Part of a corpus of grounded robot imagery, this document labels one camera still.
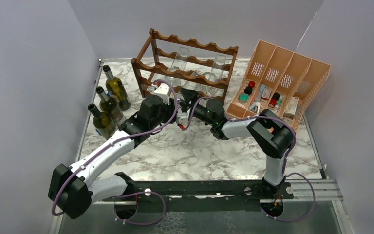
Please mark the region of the green wine bottle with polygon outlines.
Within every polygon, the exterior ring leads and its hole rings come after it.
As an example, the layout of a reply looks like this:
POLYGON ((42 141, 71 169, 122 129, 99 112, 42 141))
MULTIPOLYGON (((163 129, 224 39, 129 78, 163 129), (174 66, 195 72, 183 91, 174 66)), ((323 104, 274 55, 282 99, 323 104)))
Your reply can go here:
POLYGON ((102 69, 107 78, 105 85, 109 93, 116 97, 118 105, 122 111, 128 110, 131 103, 121 79, 113 75, 111 68, 108 65, 103 65, 102 69))
POLYGON ((108 96, 101 86, 96 87, 95 91, 100 97, 99 106, 101 110, 108 113, 112 117, 113 121, 117 125, 120 125, 122 121, 125 120, 125 117, 117 101, 111 96, 108 96))
POLYGON ((89 104, 87 109, 93 115, 93 125, 102 134, 105 140, 108 140, 116 131, 116 124, 106 113, 100 111, 95 104, 89 104))

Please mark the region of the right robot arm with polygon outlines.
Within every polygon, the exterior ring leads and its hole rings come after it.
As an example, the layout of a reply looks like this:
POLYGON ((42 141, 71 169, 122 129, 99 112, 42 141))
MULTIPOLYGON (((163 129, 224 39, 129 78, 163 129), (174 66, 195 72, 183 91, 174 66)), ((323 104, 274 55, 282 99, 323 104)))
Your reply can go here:
POLYGON ((213 136, 219 140, 235 137, 253 137, 266 154, 266 170, 262 178, 262 194, 274 198, 281 192, 285 182, 284 170, 287 156, 296 144, 296 133, 292 127, 269 109, 259 114, 242 118, 228 118, 221 102, 207 98, 206 106, 195 90, 182 88, 182 111, 188 120, 194 117, 211 127, 213 136))

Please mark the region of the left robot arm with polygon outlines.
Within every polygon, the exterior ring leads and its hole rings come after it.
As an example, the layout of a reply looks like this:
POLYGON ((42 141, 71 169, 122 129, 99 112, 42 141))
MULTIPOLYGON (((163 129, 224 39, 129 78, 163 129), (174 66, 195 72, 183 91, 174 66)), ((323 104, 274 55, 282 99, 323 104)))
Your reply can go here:
POLYGON ((52 172, 48 191, 52 215, 66 214, 75 219, 95 202, 113 196, 121 200, 130 199, 134 188, 122 175, 101 180, 98 176, 153 133, 174 123, 179 107, 177 98, 149 95, 143 100, 140 110, 124 121, 120 129, 95 151, 70 166, 62 163, 57 165, 52 172))

